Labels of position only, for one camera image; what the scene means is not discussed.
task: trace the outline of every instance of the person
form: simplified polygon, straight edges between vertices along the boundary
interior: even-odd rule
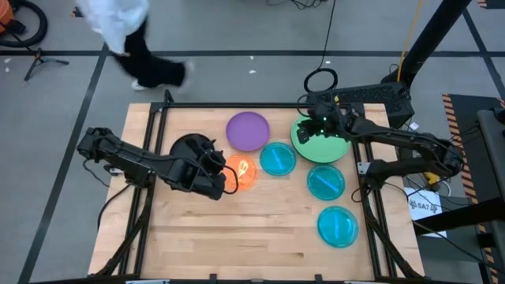
[[[92,30],[102,35],[116,62],[136,78],[133,90],[161,84],[185,88],[193,64],[157,58],[148,49],[148,0],[77,0],[77,5]]]

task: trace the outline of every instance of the blue petri dish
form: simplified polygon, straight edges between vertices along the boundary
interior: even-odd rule
[[[357,220],[344,207],[324,209],[317,219],[317,231],[324,242],[334,248],[346,248],[354,243],[358,233]]]
[[[270,143],[260,154],[260,165],[267,173],[273,176],[289,174],[297,164],[294,150],[284,143]]]
[[[346,181],[340,170],[333,166],[322,165],[309,171],[307,186],[315,197],[329,201],[336,200],[342,195]]]

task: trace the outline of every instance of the tripod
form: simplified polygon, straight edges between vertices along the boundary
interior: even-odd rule
[[[0,25],[6,30],[6,32],[8,32],[14,39],[16,39],[18,42],[22,42],[22,40],[14,33],[12,32],[5,24],[3,24],[1,21],[0,21]],[[45,57],[43,56],[43,51],[42,51],[42,48],[37,48],[37,50],[33,50],[32,48],[30,47],[24,47],[26,48],[28,51],[31,51],[33,53],[33,56],[35,57],[33,59],[33,63],[32,65],[30,66],[30,69],[28,70],[28,72],[26,73],[26,76],[24,76],[24,80],[25,81],[28,81],[30,80],[30,77],[32,76],[32,72],[33,70],[35,69],[35,67],[39,66],[39,65],[42,65],[44,63],[47,63],[47,62],[56,62],[56,63],[59,63],[59,64],[63,64],[63,65],[68,65],[70,64],[70,62],[67,62],[67,61],[63,61],[63,60],[58,60],[58,59],[54,59],[54,58],[48,58],[48,57]]]

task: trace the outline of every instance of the purple plate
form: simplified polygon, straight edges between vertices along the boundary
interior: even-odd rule
[[[226,125],[226,138],[233,148],[255,151],[270,139],[270,126],[261,114],[241,112],[235,114]]]

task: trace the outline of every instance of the white shirt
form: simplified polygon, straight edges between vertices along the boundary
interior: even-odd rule
[[[133,34],[148,16],[148,0],[77,0],[92,30],[102,35],[109,49],[125,53],[126,36]]]

